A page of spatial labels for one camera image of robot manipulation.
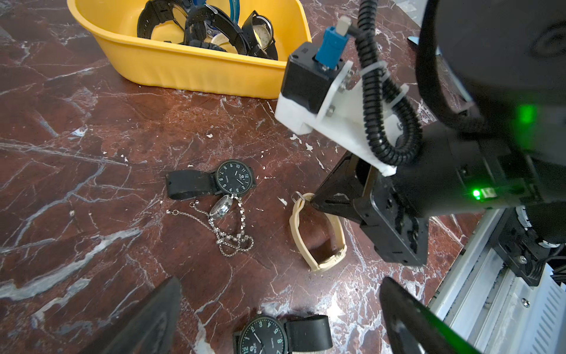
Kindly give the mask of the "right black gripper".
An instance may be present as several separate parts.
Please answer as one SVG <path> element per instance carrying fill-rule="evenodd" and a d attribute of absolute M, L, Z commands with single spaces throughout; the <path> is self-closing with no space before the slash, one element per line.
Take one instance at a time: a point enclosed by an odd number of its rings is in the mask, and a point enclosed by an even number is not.
<path fill-rule="evenodd" d="M 313 206 L 359 224 L 384 261 L 423 266 L 429 218 L 543 201 L 532 159 L 506 141 L 449 128 L 424 133 L 417 158 L 393 176 L 348 153 Z"/>

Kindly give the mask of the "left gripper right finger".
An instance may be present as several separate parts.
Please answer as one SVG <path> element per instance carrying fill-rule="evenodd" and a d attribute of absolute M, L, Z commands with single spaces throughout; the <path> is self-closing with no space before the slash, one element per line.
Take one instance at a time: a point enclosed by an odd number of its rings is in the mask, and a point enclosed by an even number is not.
<path fill-rule="evenodd" d="M 393 353 L 477 353 L 398 282 L 385 277 L 380 303 Z"/>

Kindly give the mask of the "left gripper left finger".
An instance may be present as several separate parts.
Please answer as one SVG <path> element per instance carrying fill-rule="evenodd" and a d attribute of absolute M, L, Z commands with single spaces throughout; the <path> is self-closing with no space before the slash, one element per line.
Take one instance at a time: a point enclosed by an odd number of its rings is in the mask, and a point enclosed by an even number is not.
<path fill-rule="evenodd" d="M 182 287 L 170 277 L 82 353 L 170 353 L 181 312 Z"/>

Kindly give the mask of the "beige strap watch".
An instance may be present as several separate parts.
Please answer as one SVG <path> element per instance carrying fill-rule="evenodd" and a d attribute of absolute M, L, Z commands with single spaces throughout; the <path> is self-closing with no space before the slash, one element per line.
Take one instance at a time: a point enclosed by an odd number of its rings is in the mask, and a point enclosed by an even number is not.
<path fill-rule="evenodd" d="M 346 257 L 342 222 L 336 215 L 314 210 L 313 193 L 295 194 L 289 219 L 293 241 L 313 273 L 328 271 Z"/>

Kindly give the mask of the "blue transparent watch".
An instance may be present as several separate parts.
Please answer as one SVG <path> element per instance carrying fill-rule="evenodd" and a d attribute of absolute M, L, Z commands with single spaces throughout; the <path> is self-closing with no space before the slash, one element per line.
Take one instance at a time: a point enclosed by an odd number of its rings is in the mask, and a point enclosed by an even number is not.
<path fill-rule="evenodd" d="M 219 7 L 235 24 L 240 20 L 240 1 L 239 0 L 193 0 L 195 6 L 208 4 L 211 6 Z"/>

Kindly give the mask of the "black sport watch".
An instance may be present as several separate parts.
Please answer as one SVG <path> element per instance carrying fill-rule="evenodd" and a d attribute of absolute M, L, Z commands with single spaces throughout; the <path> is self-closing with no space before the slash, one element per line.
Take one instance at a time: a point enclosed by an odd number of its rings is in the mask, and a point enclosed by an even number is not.
<path fill-rule="evenodd" d="M 185 21 L 183 45 L 225 51 L 219 45 L 206 42 L 212 34 L 223 34 L 240 55 L 248 55 L 251 47 L 243 30 L 221 9 L 211 5 L 193 7 Z"/>

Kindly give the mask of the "black chunky digital watch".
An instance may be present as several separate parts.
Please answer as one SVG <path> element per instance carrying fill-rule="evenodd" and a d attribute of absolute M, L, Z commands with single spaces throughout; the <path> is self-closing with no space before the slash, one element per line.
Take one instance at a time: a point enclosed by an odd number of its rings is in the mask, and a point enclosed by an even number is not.
<path fill-rule="evenodd" d="M 137 37 L 151 39 L 155 27 L 166 22 L 174 22 L 183 30 L 184 25 L 176 19 L 174 11 L 177 10 L 187 16 L 193 7 L 193 1 L 148 1 L 138 18 Z"/>

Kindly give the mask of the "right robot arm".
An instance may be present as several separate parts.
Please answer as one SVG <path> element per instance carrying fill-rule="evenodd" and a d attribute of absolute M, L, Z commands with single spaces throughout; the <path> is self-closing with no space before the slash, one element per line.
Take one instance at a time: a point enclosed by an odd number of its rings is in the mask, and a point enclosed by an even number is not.
<path fill-rule="evenodd" d="M 419 35 L 421 126 L 399 101 L 402 135 L 386 136 L 384 100 L 399 93 L 374 41 L 375 1 L 349 29 L 361 64 L 361 110 L 385 177 L 349 152 L 312 205 L 361 226 L 385 261 L 423 265 L 427 220 L 525 207 L 539 235 L 565 240 L 565 3 L 429 1 Z"/>

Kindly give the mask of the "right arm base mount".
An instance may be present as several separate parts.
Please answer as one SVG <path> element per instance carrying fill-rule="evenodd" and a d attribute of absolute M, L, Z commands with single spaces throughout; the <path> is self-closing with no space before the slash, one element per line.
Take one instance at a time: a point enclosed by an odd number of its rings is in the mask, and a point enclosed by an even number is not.
<path fill-rule="evenodd" d="M 565 281 L 565 203 L 505 209 L 489 245 L 515 276 L 538 286 L 547 264 L 551 279 Z"/>

